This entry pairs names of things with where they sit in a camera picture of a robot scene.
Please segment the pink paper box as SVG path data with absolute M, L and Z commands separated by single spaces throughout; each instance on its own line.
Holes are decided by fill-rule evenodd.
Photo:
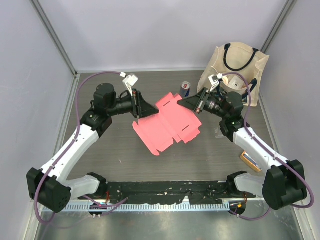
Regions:
M 132 123 L 134 131 L 155 156 L 175 142 L 186 144 L 201 133 L 201 121 L 191 110 L 178 105 L 181 99 L 179 94 L 170 92 L 156 103 L 159 113 Z

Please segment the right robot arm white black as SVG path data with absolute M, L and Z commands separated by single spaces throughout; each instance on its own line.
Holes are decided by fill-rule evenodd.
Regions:
M 263 197 L 273 210 L 307 198 L 303 165 L 298 160 L 288 160 L 280 155 L 256 135 L 242 116 L 244 105 L 240 94 L 230 92 L 220 100 L 203 88 L 196 95 L 177 103 L 197 114 L 206 111 L 220 117 L 222 134 L 249 154 L 265 173 L 264 177 L 245 171 L 229 175 L 225 190 L 230 197 L 236 198 L 243 192 L 250 193 Z

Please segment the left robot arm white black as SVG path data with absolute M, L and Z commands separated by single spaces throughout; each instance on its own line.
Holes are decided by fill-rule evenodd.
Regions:
M 111 126 L 113 116 L 130 113 L 142 119 L 159 113 L 156 106 L 144 100 L 139 90 L 126 90 L 117 97 L 110 83 L 96 88 L 90 104 L 59 152 L 40 169 L 31 168 L 26 175 L 30 197 L 54 213 L 61 212 L 70 200 L 83 196 L 100 200 L 106 195 L 108 184 L 101 175 L 91 172 L 81 178 L 67 178 L 85 152 Z

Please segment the white box in bag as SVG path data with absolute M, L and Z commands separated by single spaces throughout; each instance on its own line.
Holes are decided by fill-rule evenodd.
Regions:
M 228 86 L 234 90 L 241 90 L 243 88 L 243 85 L 243 80 L 237 75 L 234 75 L 228 84 Z

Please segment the orange blue small box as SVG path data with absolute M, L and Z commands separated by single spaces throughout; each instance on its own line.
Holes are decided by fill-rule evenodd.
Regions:
M 251 158 L 251 156 L 247 152 L 244 151 L 240 155 L 240 159 L 255 172 L 259 173 L 262 171 L 260 166 Z

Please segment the silver blue drink can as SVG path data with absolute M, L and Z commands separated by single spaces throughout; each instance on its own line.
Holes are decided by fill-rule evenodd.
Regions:
M 184 81 L 180 86 L 179 95 L 182 98 L 186 98 L 190 95 L 190 90 L 191 90 L 191 84 L 187 81 Z

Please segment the white tape roll in bag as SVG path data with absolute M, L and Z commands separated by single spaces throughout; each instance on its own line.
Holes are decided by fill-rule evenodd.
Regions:
M 227 86 L 227 85 L 229 84 L 229 79 L 228 79 L 227 76 L 223 76 L 223 77 L 222 77 L 222 84 L 223 84 L 224 86 Z

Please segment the clear plastic wrapper scrap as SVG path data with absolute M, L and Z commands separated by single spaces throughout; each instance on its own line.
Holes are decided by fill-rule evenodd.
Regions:
M 214 135 L 216 139 L 224 138 L 224 135 L 219 127 L 214 129 Z

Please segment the beige canvas tote bag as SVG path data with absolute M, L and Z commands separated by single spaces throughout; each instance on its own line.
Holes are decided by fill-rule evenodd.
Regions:
M 200 77 L 197 91 L 211 87 L 211 75 L 236 72 L 246 79 L 250 87 L 250 106 L 256 107 L 262 75 L 269 58 L 269 55 L 242 42 L 231 42 L 217 47 Z

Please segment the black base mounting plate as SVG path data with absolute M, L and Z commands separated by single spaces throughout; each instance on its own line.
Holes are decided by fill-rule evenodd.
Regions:
M 125 203 L 132 205 L 178 205 L 188 198 L 191 205 L 204 205 L 256 196 L 232 190 L 226 181 L 110 181 L 102 195 L 90 194 L 89 197 L 109 200 L 111 204 L 127 198 Z

